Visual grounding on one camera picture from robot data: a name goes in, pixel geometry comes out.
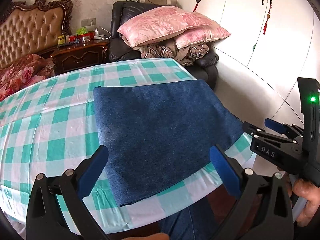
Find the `white wardrobe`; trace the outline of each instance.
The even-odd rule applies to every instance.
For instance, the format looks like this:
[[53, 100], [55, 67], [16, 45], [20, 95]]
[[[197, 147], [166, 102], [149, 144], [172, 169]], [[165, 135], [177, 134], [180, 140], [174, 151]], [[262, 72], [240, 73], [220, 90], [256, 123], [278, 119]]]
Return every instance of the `white wardrobe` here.
[[[177, 1], [187, 11], [195, 5]], [[297, 77], [320, 81], [320, 21], [308, 1], [272, 0], [270, 9], [270, 0], [201, 0], [196, 11], [231, 33], [213, 44], [220, 58], [215, 93], [223, 105], [262, 128], [266, 118], [303, 126]], [[262, 174], [273, 174], [269, 163], [256, 163]]]

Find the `red tassel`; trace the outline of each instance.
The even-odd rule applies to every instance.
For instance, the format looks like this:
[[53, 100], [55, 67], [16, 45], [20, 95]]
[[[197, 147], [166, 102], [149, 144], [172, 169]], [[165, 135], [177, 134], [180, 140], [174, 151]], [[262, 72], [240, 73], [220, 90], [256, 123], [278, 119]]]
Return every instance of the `red tassel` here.
[[196, 7], [193, 9], [193, 11], [192, 11], [192, 12], [195, 12], [195, 11], [196, 11], [196, 9], [197, 9], [197, 7], [198, 7], [198, 3], [196, 4]]
[[266, 21], [266, 24], [264, 25], [264, 28], [263, 28], [263, 35], [266, 34], [266, 30], [267, 30], [267, 23], [268, 23], [268, 20]]

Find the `folded denim cloth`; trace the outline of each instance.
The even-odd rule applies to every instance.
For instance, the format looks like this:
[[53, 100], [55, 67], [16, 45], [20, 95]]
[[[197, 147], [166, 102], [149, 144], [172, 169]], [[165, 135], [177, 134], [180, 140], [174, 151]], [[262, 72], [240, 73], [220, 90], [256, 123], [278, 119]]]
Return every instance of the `folded denim cloth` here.
[[105, 167], [119, 206], [153, 196], [209, 162], [209, 149], [230, 148], [242, 123], [202, 80], [93, 91]]

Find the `human hand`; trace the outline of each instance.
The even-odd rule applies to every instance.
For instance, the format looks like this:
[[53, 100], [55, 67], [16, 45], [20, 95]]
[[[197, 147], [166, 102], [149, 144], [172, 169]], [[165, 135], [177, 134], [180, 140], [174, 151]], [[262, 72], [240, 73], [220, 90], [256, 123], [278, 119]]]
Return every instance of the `human hand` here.
[[288, 174], [285, 175], [285, 179], [289, 197], [291, 197], [293, 192], [298, 197], [303, 197], [308, 200], [306, 206], [297, 218], [298, 226], [305, 227], [309, 224], [320, 206], [320, 188], [303, 179], [297, 179], [292, 188]]
[[158, 233], [147, 237], [128, 237], [123, 240], [169, 240], [169, 236], [164, 233]]

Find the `power outlet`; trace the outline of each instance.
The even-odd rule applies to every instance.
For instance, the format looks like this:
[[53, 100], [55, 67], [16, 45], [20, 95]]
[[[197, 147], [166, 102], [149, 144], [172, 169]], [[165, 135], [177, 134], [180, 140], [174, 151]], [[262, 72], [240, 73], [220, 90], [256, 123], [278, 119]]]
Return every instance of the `power outlet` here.
[[81, 20], [81, 27], [91, 26], [91, 22], [92, 25], [96, 25], [95, 18]]

